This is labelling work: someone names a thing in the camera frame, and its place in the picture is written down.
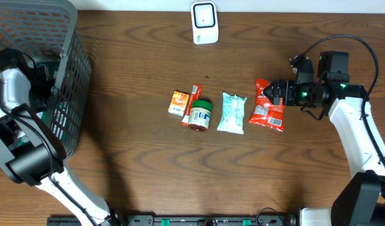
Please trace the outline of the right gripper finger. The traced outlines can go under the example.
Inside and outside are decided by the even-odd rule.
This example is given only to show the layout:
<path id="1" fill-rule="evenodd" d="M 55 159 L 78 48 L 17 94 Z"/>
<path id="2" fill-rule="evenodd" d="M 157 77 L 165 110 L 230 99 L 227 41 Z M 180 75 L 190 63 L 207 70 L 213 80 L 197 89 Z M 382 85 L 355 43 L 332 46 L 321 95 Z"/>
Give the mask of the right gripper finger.
<path id="1" fill-rule="evenodd" d="M 272 92 L 264 91 L 263 93 L 273 105 L 280 105 L 282 103 L 281 97 L 274 95 Z"/>
<path id="2" fill-rule="evenodd" d="M 275 89 L 276 82 L 272 81 L 266 88 L 264 88 L 264 93 L 273 93 Z"/>

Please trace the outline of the red snack bag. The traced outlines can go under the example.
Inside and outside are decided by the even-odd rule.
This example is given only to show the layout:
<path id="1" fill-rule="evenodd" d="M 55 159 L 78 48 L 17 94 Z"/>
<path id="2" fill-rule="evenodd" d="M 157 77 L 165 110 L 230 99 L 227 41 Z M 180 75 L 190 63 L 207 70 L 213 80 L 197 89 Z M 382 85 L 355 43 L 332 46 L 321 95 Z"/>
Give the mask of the red snack bag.
<path id="1" fill-rule="evenodd" d="M 250 124 L 257 124 L 264 127 L 284 131 L 284 109 L 283 105 L 273 105 L 264 95 L 264 89 L 270 83 L 262 78 L 256 80 L 256 100 L 254 112 L 249 120 Z"/>

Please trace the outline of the pale green tissue pack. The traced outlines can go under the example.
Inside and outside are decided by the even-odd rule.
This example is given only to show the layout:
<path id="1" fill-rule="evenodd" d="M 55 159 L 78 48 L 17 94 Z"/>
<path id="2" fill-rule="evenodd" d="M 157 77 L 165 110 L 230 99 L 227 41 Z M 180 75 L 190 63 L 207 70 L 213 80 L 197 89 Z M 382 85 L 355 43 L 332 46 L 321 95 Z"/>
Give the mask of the pale green tissue pack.
<path id="1" fill-rule="evenodd" d="M 247 97 L 242 98 L 226 92 L 224 92 L 222 96 L 222 117 L 217 126 L 217 130 L 234 134 L 244 134 L 243 124 Z"/>

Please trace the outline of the small red stick packet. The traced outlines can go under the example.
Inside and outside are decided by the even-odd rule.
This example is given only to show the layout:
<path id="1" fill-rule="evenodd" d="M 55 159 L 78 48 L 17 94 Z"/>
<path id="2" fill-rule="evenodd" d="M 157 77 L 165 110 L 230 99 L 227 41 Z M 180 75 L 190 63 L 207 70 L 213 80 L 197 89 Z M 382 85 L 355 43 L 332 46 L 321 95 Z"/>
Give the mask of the small red stick packet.
<path id="1" fill-rule="evenodd" d="M 193 89 L 192 89 L 192 93 L 191 93 L 189 101 L 188 101 L 187 109 L 186 109 L 185 115 L 183 116 L 183 119 L 181 121 L 181 124 L 183 126 L 188 125 L 188 120 L 190 117 L 190 111 L 191 111 L 192 105 L 196 100 L 198 100 L 200 98 L 200 96 L 202 94 L 202 90 L 203 90 L 202 85 L 199 85 L 199 84 L 193 85 Z"/>

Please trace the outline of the green lid seasoning jar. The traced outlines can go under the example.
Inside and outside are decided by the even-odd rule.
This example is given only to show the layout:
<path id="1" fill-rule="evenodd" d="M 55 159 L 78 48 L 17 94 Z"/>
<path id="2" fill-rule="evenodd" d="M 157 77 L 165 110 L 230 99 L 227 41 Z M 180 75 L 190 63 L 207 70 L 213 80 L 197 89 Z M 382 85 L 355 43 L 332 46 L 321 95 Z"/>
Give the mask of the green lid seasoning jar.
<path id="1" fill-rule="evenodd" d="M 205 100 L 196 100 L 191 108 L 188 127 L 194 131 L 204 132 L 209 129 L 212 104 Z"/>

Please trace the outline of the small orange carton box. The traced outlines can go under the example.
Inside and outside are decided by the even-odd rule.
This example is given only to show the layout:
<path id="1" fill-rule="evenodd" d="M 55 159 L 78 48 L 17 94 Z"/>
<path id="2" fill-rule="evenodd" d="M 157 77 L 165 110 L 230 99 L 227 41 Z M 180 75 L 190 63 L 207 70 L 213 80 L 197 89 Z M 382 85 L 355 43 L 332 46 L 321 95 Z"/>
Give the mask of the small orange carton box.
<path id="1" fill-rule="evenodd" d="M 182 117 L 185 113 L 185 109 L 187 108 L 189 97 L 189 94 L 174 91 L 168 108 L 168 113 Z"/>

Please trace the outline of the green white packet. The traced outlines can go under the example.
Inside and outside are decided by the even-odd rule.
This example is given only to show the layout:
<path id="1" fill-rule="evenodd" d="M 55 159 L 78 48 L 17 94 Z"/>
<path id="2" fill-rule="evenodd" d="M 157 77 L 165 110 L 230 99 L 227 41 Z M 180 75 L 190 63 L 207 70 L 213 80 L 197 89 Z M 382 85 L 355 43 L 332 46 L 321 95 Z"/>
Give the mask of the green white packet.
<path id="1" fill-rule="evenodd" d="M 56 79 L 60 66 L 60 61 L 38 62 L 36 65 L 38 67 L 42 66 L 45 68 L 47 80 Z"/>

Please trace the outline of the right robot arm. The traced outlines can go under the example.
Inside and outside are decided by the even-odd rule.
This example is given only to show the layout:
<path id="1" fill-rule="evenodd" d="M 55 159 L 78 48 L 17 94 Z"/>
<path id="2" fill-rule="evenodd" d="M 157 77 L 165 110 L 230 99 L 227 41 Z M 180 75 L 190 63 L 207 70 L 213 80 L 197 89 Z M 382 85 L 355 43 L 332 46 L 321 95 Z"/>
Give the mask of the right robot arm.
<path id="1" fill-rule="evenodd" d="M 363 85 L 349 82 L 349 54 L 324 51 L 318 70 L 296 56 L 296 80 L 271 82 L 263 91 L 274 105 L 321 107 L 336 128 L 351 180 L 331 207 L 302 208 L 290 225 L 385 225 L 385 145 Z"/>

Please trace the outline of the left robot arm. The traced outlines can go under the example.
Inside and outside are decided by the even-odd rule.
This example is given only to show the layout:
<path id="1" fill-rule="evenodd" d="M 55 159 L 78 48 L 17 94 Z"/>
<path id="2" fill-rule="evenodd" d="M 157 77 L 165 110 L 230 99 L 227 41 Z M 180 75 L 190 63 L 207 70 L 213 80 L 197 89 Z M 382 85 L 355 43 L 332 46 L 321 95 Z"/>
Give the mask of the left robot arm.
<path id="1" fill-rule="evenodd" d="M 66 162 L 67 102 L 49 126 L 39 115 L 50 106 L 56 80 L 20 50 L 0 50 L 0 168 L 15 183 L 35 186 L 67 207 L 81 225 L 127 225 Z"/>

